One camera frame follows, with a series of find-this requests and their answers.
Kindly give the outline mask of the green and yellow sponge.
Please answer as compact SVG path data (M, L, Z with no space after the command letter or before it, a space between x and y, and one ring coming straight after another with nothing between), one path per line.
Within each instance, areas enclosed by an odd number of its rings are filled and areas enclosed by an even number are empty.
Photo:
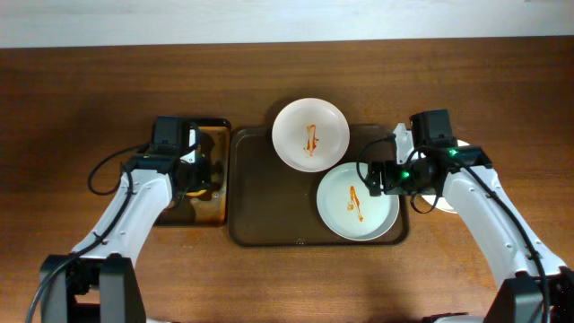
M194 191L194 192L187 192L187 193L186 193L186 196L189 196L189 197L197 197L197 196L203 195L203 194L206 193L206 192L207 192L207 189L201 189L201 190Z

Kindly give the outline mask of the white plate top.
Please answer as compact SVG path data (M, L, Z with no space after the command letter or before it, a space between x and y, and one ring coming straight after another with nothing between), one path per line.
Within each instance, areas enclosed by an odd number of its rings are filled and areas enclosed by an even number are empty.
M318 98L287 104L272 126L272 143L279 158L303 172L335 166L350 143L350 128L339 108Z

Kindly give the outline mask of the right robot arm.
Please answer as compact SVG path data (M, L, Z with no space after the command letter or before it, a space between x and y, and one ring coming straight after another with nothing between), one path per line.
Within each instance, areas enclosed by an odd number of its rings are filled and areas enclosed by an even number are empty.
M571 322L573 272L511 203L484 150L461 146L448 111L414 114L387 141L395 159L357 172L371 196L444 198L471 232L498 292L483 322Z

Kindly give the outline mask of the white plate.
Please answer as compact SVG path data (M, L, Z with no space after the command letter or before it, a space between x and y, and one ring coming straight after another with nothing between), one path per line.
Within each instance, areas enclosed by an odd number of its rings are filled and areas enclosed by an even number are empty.
M396 160L398 164L405 164L407 162L408 156L413 151L413 140L409 136L398 136L396 138ZM434 203L436 196L435 195L423 195L420 194L420 197L429 205L432 206ZM454 208L446 201L444 197L440 197L437 200L437 204L435 205L436 209L440 211L455 214L456 211Z
M395 224L400 210L398 196L370 195L353 162L334 167L321 179L316 202L323 223L353 241L381 237Z
M287 104L272 126L272 143L279 158L303 172L335 166L350 143L350 128L339 108L318 98Z

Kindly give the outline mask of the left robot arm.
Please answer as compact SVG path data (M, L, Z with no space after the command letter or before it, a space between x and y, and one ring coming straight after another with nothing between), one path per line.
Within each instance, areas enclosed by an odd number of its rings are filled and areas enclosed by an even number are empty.
M206 118L159 116L152 139L129 148L113 198L67 255L50 255L27 312L44 322L146 322L135 264L160 215L212 185L201 150Z

